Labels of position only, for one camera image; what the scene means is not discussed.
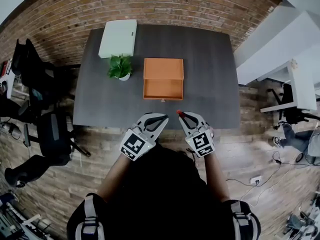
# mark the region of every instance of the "red brick wall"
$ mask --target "red brick wall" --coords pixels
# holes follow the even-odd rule
[[[280,0],[34,0],[7,19],[0,32],[0,61],[12,57],[16,39],[31,39],[40,57],[80,63],[92,29],[107,21],[181,25],[230,35],[236,49]]]

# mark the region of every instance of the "potted plant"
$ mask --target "potted plant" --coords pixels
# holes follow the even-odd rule
[[[132,74],[130,56],[111,56],[110,69],[108,75],[110,78],[118,78],[121,81],[127,81]]]

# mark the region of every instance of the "white desk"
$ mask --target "white desk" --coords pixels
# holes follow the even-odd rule
[[[14,82],[15,82],[15,74],[10,69],[9,74],[5,74],[4,77],[0,78],[0,83],[6,81],[7,91],[6,91],[6,97],[8,99],[11,98],[12,90],[14,88]]]
[[[287,108],[297,107],[298,109],[303,110],[317,110],[317,101],[316,101],[316,92],[314,87],[314,81],[312,77],[312,73],[309,67],[299,67],[297,62],[292,59],[285,64],[277,67],[272,72],[277,72],[287,68],[289,74],[289,80],[292,87],[292,96],[293,102],[270,106],[260,109],[261,113],[283,110]],[[259,77],[257,80],[261,81],[268,76],[263,75]]]

